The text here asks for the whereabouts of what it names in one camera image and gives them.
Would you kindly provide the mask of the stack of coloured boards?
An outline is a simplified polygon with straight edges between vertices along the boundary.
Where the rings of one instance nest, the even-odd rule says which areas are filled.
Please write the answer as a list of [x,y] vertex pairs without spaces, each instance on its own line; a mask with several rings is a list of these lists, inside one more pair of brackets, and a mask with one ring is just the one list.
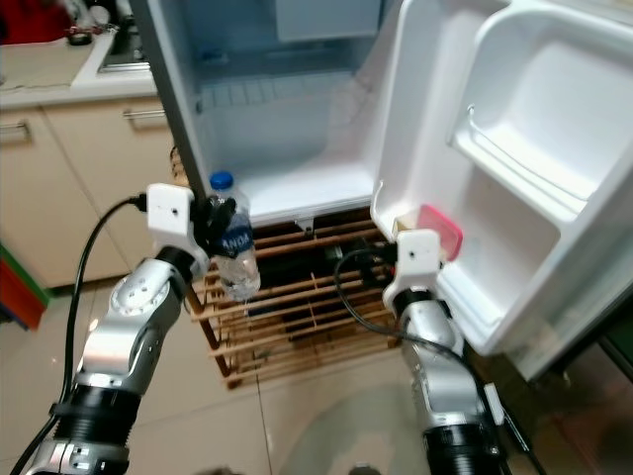
[[3,317],[24,330],[37,330],[48,309],[49,294],[24,270],[5,247],[0,247],[0,302]]

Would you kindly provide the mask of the wooden wine rack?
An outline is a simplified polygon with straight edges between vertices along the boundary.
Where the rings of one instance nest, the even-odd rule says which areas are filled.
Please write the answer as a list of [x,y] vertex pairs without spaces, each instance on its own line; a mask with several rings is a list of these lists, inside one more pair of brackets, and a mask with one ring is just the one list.
[[261,289],[248,302],[226,296],[218,272],[194,285],[187,308],[209,345],[223,384],[234,389],[397,348],[399,340],[358,325],[395,325],[383,304],[383,289],[366,288],[348,263],[334,273],[348,250],[383,243],[368,209],[319,216],[308,225],[280,223],[256,231]]

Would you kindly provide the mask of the beige placemat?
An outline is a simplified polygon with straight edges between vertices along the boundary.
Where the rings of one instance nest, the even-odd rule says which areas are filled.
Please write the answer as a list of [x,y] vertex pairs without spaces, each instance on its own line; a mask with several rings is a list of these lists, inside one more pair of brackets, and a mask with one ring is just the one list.
[[68,40],[2,46],[0,90],[68,87],[92,49],[92,44],[72,46]]

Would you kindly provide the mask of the steel gas stove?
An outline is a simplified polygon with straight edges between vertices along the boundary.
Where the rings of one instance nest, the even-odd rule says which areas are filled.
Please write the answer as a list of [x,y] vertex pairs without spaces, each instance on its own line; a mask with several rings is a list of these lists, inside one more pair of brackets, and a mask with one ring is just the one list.
[[108,53],[101,59],[99,73],[113,75],[113,73],[131,73],[149,71],[148,60],[141,40],[139,27],[133,18],[124,18],[122,26],[114,31]]

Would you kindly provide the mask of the clear water bottle blue label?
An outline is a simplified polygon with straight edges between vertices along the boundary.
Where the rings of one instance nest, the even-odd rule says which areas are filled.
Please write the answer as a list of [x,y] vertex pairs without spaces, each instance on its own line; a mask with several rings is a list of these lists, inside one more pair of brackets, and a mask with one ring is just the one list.
[[[227,171],[216,171],[210,173],[208,177],[210,191],[212,196],[226,199],[236,198],[244,204],[249,203],[239,187],[235,187],[233,175]],[[261,285],[261,276],[259,276],[259,268],[256,261],[256,241],[253,236],[253,250],[248,253],[241,254],[239,258],[227,258],[225,250],[222,248],[222,242],[219,243],[222,252],[218,252],[214,257],[219,271],[219,281],[225,290],[226,296],[235,302],[248,302],[257,294],[259,285]]]

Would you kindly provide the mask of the beige kitchen cabinet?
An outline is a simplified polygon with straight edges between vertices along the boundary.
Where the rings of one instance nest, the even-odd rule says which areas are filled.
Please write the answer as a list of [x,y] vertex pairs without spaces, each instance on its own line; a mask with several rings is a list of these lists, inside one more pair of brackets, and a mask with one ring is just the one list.
[[170,153],[175,144],[166,121],[126,121],[124,109],[163,109],[149,98],[77,101],[45,107],[1,110],[3,123],[32,113],[31,124],[44,122],[69,167],[78,190],[96,213],[107,212],[150,184],[172,184]]

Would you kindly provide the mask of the clear container with pink lid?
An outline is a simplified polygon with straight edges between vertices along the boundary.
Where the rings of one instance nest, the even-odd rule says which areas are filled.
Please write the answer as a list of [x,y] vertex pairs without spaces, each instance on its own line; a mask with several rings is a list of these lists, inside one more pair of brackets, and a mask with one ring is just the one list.
[[394,221],[394,234],[402,234],[403,231],[425,228],[435,231],[439,235],[440,258],[449,263],[456,261],[463,243],[463,231],[452,219],[444,216],[433,205],[423,204],[416,210],[403,213]]

